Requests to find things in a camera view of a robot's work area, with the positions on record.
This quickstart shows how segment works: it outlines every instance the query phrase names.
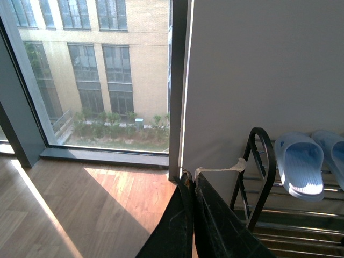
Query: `beige brick building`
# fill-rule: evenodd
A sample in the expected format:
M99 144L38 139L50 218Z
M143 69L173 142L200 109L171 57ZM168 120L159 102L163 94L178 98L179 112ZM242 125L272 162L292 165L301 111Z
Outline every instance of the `beige brick building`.
M168 112L169 0L8 0L48 115Z

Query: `white wall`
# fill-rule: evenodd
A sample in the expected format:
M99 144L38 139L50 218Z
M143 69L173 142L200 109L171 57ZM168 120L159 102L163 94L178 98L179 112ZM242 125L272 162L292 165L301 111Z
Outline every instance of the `white wall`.
M195 0L183 167L230 167L252 127L344 133L344 1ZM227 200L233 179L208 175Z

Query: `building window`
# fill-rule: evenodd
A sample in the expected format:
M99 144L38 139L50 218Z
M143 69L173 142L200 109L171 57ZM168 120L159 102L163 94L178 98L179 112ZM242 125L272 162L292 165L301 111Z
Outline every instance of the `building window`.
M62 117L63 112L43 45L39 42L24 42L24 46L45 108L53 124Z
M103 46L103 53L111 109L125 120L129 112L134 112L129 48Z
M41 6L45 26L47 28L53 28L54 20L53 20L52 12L50 10L49 1L39 0L39 5Z
M91 45L68 44L83 110L94 116L104 112L95 51Z
M30 0L8 0L17 26L37 27L33 16Z
M125 0L97 0L97 10L101 29L127 29Z
M86 0L59 0L64 28L91 28Z

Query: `floor-to-ceiling window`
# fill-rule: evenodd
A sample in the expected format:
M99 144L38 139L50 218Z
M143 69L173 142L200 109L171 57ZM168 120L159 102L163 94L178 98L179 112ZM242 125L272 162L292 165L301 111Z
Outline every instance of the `floor-to-ceiling window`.
M170 0L7 2L50 145L168 154Z

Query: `blue slipper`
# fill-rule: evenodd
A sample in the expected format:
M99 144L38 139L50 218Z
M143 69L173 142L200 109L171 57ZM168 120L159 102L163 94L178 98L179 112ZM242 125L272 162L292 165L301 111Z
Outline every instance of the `blue slipper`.
M319 130L312 134L312 138L324 151L325 162L344 190L344 137L330 131Z
M289 194L306 201L324 198L321 175L324 153L307 134L290 132L275 142L278 171Z

